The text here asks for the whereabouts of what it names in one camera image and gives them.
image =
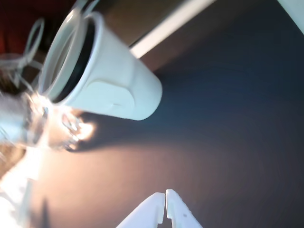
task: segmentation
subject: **white cable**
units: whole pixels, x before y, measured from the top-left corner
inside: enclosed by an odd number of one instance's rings
[[[33,37],[39,29],[39,33],[36,37],[36,40],[32,44]],[[31,66],[33,68],[36,68],[38,70],[42,69],[42,64],[33,60],[39,45],[42,40],[44,30],[44,19],[38,19],[34,23],[34,25],[31,28],[31,31],[28,36],[28,40],[25,45],[25,50],[22,57],[15,58],[15,59],[0,59],[0,69],[7,70],[7,71],[14,71],[14,77],[10,73],[8,73],[11,81],[14,83],[16,87],[19,87],[19,81],[22,82],[29,91],[33,92],[32,86],[22,77],[23,68],[25,66]]]
[[[30,50],[28,50],[30,47],[30,44],[32,42],[33,36],[35,34],[35,31],[37,30],[37,28],[39,26],[40,26],[40,30],[37,35],[37,38],[36,38],[34,44],[32,45],[32,48]],[[35,56],[35,54],[38,50],[38,47],[39,47],[41,39],[42,39],[43,30],[44,30],[44,20],[38,19],[35,22],[35,24],[33,25],[32,29],[29,33],[24,55],[22,57],[16,58],[16,59],[0,59],[0,67],[3,67],[5,69],[16,69],[16,68],[23,68],[23,67],[27,66],[32,61],[33,57]]]

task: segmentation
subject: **dark table surface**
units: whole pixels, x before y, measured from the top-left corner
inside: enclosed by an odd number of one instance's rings
[[[114,228],[172,188],[204,228],[304,227],[303,66],[304,35],[276,1],[258,5],[156,71],[150,118],[83,114],[96,132],[46,153],[34,223]]]

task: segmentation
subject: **white plastic cup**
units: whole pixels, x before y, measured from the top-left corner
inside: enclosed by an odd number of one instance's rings
[[[77,85],[57,105],[132,120],[152,115],[162,98],[159,79],[105,26],[100,13],[84,20],[95,26],[90,58]]]

